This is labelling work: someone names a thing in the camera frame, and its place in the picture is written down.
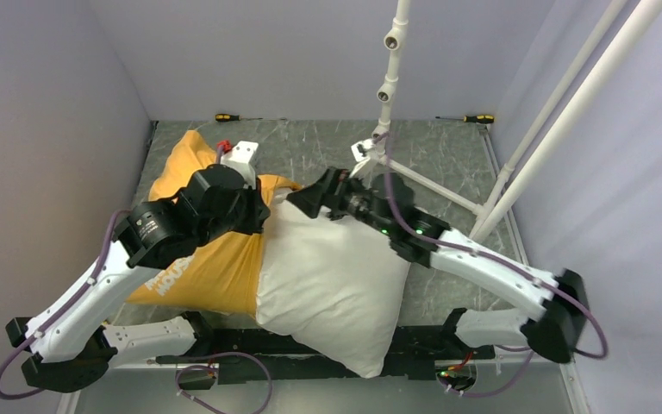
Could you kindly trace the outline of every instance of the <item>white cushion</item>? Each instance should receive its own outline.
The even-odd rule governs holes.
[[[257,322],[291,335],[360,377],[379,375],[409,263],[389,240],[347,216],[307,218],[280,192],[265,222]]]

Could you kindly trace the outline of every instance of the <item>gray wall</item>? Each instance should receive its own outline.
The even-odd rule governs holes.
[[[540,56],[537,77],[556,83],[566,54]],[[534,83],[518,112],[500,119],[499,160],[511,154],[553,83]],[[608,334],[608,360],[578,360],[593,412],[662,412],[662,15],[524,192],[515,215],[535,265],[585,277]],[[582,346],[597,349],[593,332]]]
[[[393,116],[497,108],[554,0],[412,2]],[[91,0],[148,115],[376,119],[396,0]]]
[[[79,0],[0,1],[0,362],[3,326],[52,303],[127,206],[149,122],[92,10]],[[26,390],[21,362],[5,388]],[[0,413],[54,412],[45,392]]]

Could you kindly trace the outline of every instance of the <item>yellow and black screwdriver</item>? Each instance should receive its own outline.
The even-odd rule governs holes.
[[[451,118],[447,116],[436,116],[435,119],[447,119],[450,121],[463,121],[468,123],[481,123],[483,125],[488,125],[494,122],[493,115],[469,115],[463,116],[462,118]]]
[[[258,119],[265,119],[265,118],[245,118],[243,116],[239,115],[230,115],[230,114],[217,114],[215,115],[215,121],[217,122],[234,122],[234,121],[255,121]],[[268,119],[268,121],[287,121],[288,118],[272,118]]]

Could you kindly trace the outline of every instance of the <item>white pipe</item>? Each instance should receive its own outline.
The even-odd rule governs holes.
[[[471,235],[474,235],[476,231],[481,227],[481,224],[484,223],[484,220],[488,217],[493,210],[493,206],[496,204],[498,197],[501,195],[503,187],[509,182],[511,174],[516,168],[516,164],[519,163],[521,157],[526,153],[527,148],[532,144],[534,138],[539,134],[541,127],[546,122],[547,118],[552,114],[552,111],[557,106],[559,101],[567,92],[567,89],[572,85],[572,81],[575,80],[578,73],[582,70],[587,59],[592,55],[592,52],[595,50],[595,47],[600,43],[600,41],[605,36],[605,32],[608,31],[610,26],[613,24],[615,18],[621,13],[623,7],[625,7],[628,0],[612,0],[607,9],[603,12],[603,16],[600,17],[600,20],[597,21],[597,24],[590,32],[590,35],[584,41],[584,44],[580,48],[580,51],[575,55],[575,59],[572,60],[570,67],[567,68],[567,71],[562,75],[562,79],[559,80],[559,83],[552,91],[552,94],[544,103],[544,106],[541,107],[539,115],[534,119],[529,130],[524,137],[521,138],[519,147],[516,148],[509,161],[507,161],[502,167],[501,172],[496,177],[496,183],[493,186],[488,199],[484,203],[484,207],[481,210],[481,214],[476,217],[476,224],[473,226]]]
[[[501,197],[491,211],[489,217],[481,225],[473,240],[483,240],[496,227],[503,215],[514,205],[524,189],[532,181],[536,173],[544,166],[545,161],[554,149],[567,136],[580,116],[588,109],[596,94],[602,89],[615,69],[628,56],[640,37],[656,20],[662,10],[662,0],[640,0],[633,13],[615,35],[613,41],[603,52],[603,55],[592,67],[592,70],[567,103],[562,113],[547,131],[539,146],[521,168],[519,175],[511,183],[509,189]]]
[[[409,1],[397,1],[397,12],[392,20],[392,29],[384,36],[384,46],[390,50],[390,62],[387,65],[387,73],[384,75],[384,83],[377,91],[377,99],[382,103],[382,113],[373,135],[381,135],[390,130],[392,102],[395,99],[399,80],[400,56],[407,38]]]
[[[384,165],[384,163],[386,162],[386,155],[381,155],[380,158],[375,159],[375,161]],[[390,168],[394,171],[397,171],[398,173],[401,173],[405,177],[413,179],[417,183],[429,188],[430,190],[437,192],[441,196],[449,199],[450,201],[456,203],[457,205],[460,205],[461,207],[464,207],[467,210],[472,211],[474,214],[478,213],[478,211],[481,209],[481,204],[473,203],[471,200],[448,190],[444,186],[434,182],[432,179],[429,179],[417,172],[410,170],[406,166],[403,166],[402,164],[398,163],[397,161],[392,160],[390,162]]]

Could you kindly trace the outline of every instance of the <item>robotic arm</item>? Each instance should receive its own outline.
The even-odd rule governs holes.
[[[417,209],[412,189],[396,174],[390,178],[391,182],[385,183],[384,176],[377,176],[366,188],[348,170],[329,168],[313,185],[289,194],[287,200],[311,218],[318,216],[322,206],[330,209],[332,220],[352,216],[387,235],[390,247],[403,259],[468,279],[515,307],[485,312],[453,310],[443,334],[459,348],[528,346],[550,361],[571,361],[586,322],[582,310],[587,311],[588,305],[582,278],[569,270],[556,276],[525,267],[477,244]],[[396,210],[390,207],[389,190]],[[402,225],[399,219],[411,229],[405,229],[408,224]],[[556,291],[566,292],[583,308],[555,296]]]
[[[241,141],[221,164],[194,172],[174,196],[136,206],[116,225],[105,257],[98,258],[62,297],[36,317],[9,322],[6,330],[12,346],[28,340],[25,350],[31,356],[22,372],[29,385],[74,392],[126,362],[157,355],[208,354],[211,329],[191,314],[137,326],[103,321],[136,288],[198,247],[228,231],[262,232],[270,211],[253,168],[257,146]],[[57,312],[63,313],[49,323]]]

